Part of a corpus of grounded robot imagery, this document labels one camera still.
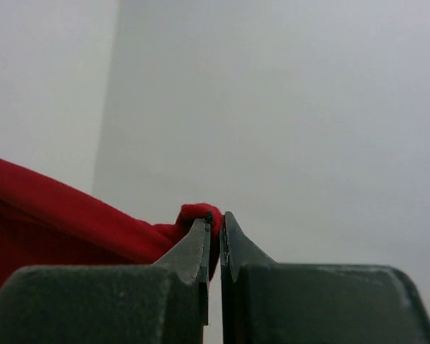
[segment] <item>cloth fold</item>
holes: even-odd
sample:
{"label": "cloth fold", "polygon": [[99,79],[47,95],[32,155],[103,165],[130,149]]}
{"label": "cloth fold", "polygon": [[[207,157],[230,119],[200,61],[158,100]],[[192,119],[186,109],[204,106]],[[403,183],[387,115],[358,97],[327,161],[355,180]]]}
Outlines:
{"label": "cloth fold", "polygon": [[220,210],[186,204],[175,224],[149,224],[27,168],[0,159],[0,287],[28,265],[151,264],[212,211],[211,277]]}

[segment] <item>gray background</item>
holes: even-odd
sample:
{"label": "gray background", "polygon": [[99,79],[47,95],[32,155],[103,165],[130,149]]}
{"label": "gray background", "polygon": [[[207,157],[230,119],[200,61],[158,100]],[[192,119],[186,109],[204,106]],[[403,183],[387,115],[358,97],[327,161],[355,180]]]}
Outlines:
{"label": "gray background", "polygon": [[0,156],[151,222],[213,203],[279,261],[391,264],[430,312],[430,1],[30,3],[0,3]]}

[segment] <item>white wall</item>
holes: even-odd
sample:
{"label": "white wall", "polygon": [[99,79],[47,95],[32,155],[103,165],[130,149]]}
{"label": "white wall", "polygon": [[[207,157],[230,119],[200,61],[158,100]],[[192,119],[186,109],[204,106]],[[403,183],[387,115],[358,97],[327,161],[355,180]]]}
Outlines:
{"label": "white wall", "polygon": [[212,202],[279,261],[392,264],[430,311],[430,1],[124,0],[93,191],[150,221]]}
{"label": "white wall", "polygon": [[117,9],[0,1],[0,157],[91,190]]}

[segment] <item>red fabric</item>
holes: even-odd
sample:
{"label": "red fabric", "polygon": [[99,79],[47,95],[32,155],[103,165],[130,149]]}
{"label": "red fabric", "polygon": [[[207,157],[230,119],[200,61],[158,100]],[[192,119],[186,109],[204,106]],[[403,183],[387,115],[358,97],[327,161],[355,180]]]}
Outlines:
{"label": "red fabric", "polygon": [[134,219],[54,179],[0,159],[0,287],[18,268],[36,264],[150,264],[214,214],[211,276],[219,254],[220,211],[181,207],[175,224]]}

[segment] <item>pinched red cloth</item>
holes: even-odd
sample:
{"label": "pinched red cloth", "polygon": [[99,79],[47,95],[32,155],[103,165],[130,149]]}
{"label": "pinched red cloth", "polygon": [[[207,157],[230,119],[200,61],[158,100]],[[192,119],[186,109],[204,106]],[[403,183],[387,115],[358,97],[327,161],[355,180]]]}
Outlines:
{"label": "pinched red cloth", "polygon": [[186,204],[175,224],[149,224],[86,193],[0,159],[0,287],[28,265],[151,264],[212,211],[211,277],[220,210]]}

